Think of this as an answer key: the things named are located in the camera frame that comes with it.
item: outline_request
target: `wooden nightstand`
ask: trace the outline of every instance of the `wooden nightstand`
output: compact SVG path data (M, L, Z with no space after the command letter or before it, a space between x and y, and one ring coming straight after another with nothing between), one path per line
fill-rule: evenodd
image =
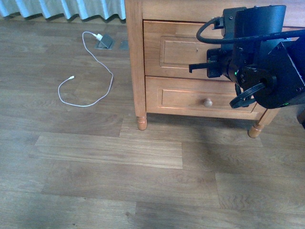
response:
M147 113L251 119L257 121L249 136L257 137L279 109L258 104L231 109L234 83L224 76L208 79L206 70L190 74L188 64L204 62L206 51L219 47L195 37L211 17L221 16L226 8L279 3L287 6L284 26L305 25L305 19L298 17L305 12L303 0L125 0L138 128L146 129ZM212 30L205 35L222 38Z

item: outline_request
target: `wooden knob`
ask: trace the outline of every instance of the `wooden knob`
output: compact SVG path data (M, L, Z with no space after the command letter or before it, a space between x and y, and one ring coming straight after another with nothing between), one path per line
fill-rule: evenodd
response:
M205 100L203 101L203 105L204 105L205 107L210 107L210 106L213 105L213 102L212 102L211 99L207 98L207 99L205 99Z

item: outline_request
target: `nightstand leg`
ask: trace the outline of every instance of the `nightstand leg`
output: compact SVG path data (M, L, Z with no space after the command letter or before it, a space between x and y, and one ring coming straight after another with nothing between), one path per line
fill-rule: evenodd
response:
M145 130L146 101L145 101L145 74L144 74L144 48L143 48L143 19L142 1L125 0L126 23L130 53L130 66L132 73L132 88L135 114L138 128Z
M139 130L145 130L147 127L147 118L145 117L137 117L138 128Z
M248 132L248 135L251 138L258 137L262 132L263 128L272 122L272 120L275 118L279 111L280 109L266 110L265 113L262 115L261 119L251 127Z

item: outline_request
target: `curtain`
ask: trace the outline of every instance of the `curtain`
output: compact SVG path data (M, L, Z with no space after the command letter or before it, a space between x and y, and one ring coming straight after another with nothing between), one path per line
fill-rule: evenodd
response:
M126 19L124 0L0 0L0 15L20 12L26 18L42 13L45 18L63 13L67 19L79 14L81 19L101 15L108 19L118 14Z

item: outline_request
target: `drawer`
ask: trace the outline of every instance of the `drawer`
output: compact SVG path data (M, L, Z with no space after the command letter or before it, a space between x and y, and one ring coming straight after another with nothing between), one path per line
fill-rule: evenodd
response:
M284 26L304 27L304 0L142 0L143 18L163 21L207 22L235 7L286 5Z
M236 97L232 82L151 76L145 79L149 113L255 120L265 111L257 103L232 109L229 102Z
M189 73L191 63L206 62L206 51L220 45L205 44L196 39L200 23L144 21L144 62L145 75L208 79L206 69ZM206 37L223 38L221 31L212 28L205 32ZM224 76L213 80L228 79Z

